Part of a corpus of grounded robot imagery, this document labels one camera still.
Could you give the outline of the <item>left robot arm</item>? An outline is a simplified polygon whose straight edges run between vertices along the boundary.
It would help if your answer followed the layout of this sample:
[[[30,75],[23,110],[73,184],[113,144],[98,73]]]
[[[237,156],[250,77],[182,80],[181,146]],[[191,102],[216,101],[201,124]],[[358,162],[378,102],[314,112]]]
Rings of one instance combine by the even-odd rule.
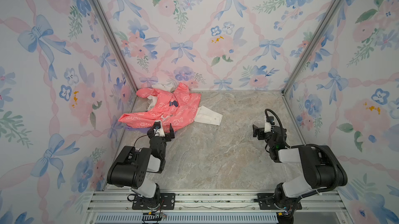
[[[161,122],[154,122],[147,131],[148,148],[124,146],[107,174],[107,183],[129,188],[133,193],[127,197],[133,210],[173,210],[175,193],[161,193],[158,184],[146,178],[147,173],[160,174],[166,164],[167,143],[174,139],[174,129],[164,132]]]

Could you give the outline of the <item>purple printed t-shirt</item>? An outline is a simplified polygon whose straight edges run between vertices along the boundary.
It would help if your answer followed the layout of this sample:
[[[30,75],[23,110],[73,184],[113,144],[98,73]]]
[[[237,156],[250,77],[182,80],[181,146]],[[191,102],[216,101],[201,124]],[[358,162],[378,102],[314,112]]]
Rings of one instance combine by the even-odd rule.
[[[151,127],[144,127],[144,128],[136,128],[136,127],[130,127],[130,126],[125,126],[125,129],[128,131],[148,131]]]

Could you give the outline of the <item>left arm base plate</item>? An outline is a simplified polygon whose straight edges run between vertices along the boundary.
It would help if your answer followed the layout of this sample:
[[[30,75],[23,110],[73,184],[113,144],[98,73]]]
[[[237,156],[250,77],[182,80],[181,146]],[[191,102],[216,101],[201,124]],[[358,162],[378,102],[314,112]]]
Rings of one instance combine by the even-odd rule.
[[[153,198],[138,195],[129,195],[128,201],[132,202],[133,210],[173,210],[175,208],[175,193],[155,194]]]

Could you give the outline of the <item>pink patterned garment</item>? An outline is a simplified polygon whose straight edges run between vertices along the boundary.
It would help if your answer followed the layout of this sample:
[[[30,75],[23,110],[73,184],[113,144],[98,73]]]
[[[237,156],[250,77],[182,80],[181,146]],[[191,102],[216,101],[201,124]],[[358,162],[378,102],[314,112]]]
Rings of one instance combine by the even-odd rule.
[[[118,121],[131,128],[150,128],[159,121],[167,132],[170,126],[174,130],[180,130],[193,123],[202,98],[199,93],[191,93],[189,87],[183,83],[180,83],[172,93],[143,88],[139,89],[136,95],[140,98],[154,96],[157,102],[147,112],[123,114]]]

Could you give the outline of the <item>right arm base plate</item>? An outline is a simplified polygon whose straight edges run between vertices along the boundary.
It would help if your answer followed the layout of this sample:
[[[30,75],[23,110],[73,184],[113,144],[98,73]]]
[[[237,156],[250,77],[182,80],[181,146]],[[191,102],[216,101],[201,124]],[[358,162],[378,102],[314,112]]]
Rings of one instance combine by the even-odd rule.
[[[258,193],[254,202],[259,204],[261,210],[293,210],[295,198],[276,196],[274,193]]]

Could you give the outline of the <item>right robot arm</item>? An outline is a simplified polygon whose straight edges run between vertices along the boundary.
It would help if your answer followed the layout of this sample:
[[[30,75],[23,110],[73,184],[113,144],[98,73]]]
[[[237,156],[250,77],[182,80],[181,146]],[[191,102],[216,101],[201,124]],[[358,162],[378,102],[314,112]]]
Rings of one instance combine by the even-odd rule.
[[[302,174],[278,184],[273,194],[258,193],[253,199],[261,209],[278,209],[279,217],[292,219],[301,208],[301,200],[343,187],[348,176],[329,146],[315,144],[288,146],[286,129],[279,126],[252,126],[252,134],[266,142],[265,150],[275,163],[296,163]]]

